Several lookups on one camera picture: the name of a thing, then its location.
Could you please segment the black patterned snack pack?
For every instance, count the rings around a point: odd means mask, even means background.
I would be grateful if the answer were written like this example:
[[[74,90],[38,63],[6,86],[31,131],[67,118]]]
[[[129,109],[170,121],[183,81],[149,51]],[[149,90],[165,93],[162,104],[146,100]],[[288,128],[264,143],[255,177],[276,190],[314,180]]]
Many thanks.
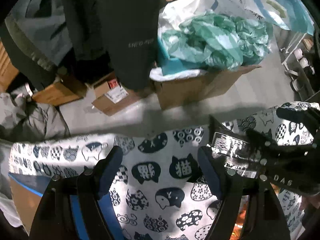
[[[257,178],[260,152],[249,143],[246,136],[233,133],[212,115],[209,120],[209,146],[213,158],[242,177]]]

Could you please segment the orange noodle snack bag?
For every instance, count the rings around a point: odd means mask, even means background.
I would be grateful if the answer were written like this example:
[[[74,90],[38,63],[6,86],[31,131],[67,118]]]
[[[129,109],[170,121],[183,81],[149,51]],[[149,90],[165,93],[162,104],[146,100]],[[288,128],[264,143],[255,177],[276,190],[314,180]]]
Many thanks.
[[[230,239],[290,239],[279,187],[257,183],[244,193]]]

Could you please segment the cardboard box with blue edge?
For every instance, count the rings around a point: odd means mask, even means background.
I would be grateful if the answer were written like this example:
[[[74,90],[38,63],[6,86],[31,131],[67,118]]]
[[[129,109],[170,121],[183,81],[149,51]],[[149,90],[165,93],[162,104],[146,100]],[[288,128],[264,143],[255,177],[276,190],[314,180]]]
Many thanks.
[[[102,194],[93,171],[52,178],[9,174],[24,189],[41,196],[30,239],[113,239],[99,207]]]

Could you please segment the grey shelf rack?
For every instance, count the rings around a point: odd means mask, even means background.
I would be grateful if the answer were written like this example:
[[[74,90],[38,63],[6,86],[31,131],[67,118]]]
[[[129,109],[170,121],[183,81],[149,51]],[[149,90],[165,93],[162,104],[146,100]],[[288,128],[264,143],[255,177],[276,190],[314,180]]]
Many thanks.
[[[284,39],[278,45],[284,73],[293,92],[300,100],[308,101],[316,94],[311,82],[315,74],[313,36],[294,31],[282,31],[281,36]]]

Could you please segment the cat pattern tablecloth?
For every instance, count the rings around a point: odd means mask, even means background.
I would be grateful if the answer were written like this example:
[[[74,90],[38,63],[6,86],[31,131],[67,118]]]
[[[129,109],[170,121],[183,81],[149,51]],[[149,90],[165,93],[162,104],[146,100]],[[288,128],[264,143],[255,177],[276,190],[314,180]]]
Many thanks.
[[[314,136],[302,123],[277,116],[279,107],[319,110],[318,103],[287,102],[222,124],[244,136],[253,129],[275,140],[278,146],[312,143]],[[109,195],[123,239],[206,239],[221,204],[211,193],[197,160],[198,149],[210,147],[209,125],[162,132],[151,138],[89,134],[33,144],[18,142],[11,148],[9,174],[77,177],[85,169],[93,169],[114,146],[122,149],[123,160]],[[259,178],[268,181],[260,175],[260,163]],[[10,180],[17,209],[24,211],[32,192]],[[41,200],[36,196],[30,229]],[[302,197],[279,187],[278,198],[290,238],[301,224]]]

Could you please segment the grey hooded garment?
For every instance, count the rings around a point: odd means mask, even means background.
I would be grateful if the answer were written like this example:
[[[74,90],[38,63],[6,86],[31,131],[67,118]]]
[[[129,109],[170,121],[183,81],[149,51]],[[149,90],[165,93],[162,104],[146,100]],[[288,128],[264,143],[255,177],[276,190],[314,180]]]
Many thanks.
[[[68,136],[68,126],[54,106],[30,101],[25,90],[1,92],[1,139],[42,142]]]

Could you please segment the blue plastic bag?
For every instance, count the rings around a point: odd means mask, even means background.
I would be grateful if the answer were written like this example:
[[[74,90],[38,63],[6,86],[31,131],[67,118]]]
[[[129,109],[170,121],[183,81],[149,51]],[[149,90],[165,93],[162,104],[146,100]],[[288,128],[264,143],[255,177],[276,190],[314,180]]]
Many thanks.
[[[256,18],[281,29],[307,33],[314,32],[314,21],[301,0],[213,0],[210,8],[243,18]]]

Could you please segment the small labelled cardboard box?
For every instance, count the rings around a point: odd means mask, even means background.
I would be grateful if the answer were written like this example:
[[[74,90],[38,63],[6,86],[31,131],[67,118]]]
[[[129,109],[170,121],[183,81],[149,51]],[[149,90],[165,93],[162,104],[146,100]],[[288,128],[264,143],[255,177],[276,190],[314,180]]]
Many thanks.
[[[92,105],[107,116],[112,116],[141,99],[134,91],[122,86],[115,72],[102,77],[92,88],[95,94]]]

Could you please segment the teal white plastic bag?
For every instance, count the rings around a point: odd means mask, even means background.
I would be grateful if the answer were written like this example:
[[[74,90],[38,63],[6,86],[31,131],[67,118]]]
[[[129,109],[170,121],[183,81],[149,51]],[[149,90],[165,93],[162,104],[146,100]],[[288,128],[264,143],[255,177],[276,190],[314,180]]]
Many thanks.
[[[219,14],[205,0],[176,0],[160,10],[158,40],[169,61],[181,68],[163,67],[165,75],[186,69],[236,70],[259,64],[270,53],[272,24]]]

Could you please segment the wooden louvred door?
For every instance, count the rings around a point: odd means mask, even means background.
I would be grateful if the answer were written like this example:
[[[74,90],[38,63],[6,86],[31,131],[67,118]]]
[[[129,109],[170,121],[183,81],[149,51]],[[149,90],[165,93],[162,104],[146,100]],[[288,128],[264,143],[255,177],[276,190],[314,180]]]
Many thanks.
[[[19,70],[13,66],[3,43],[0,42],[0,92],[7,90],[18,73]]]

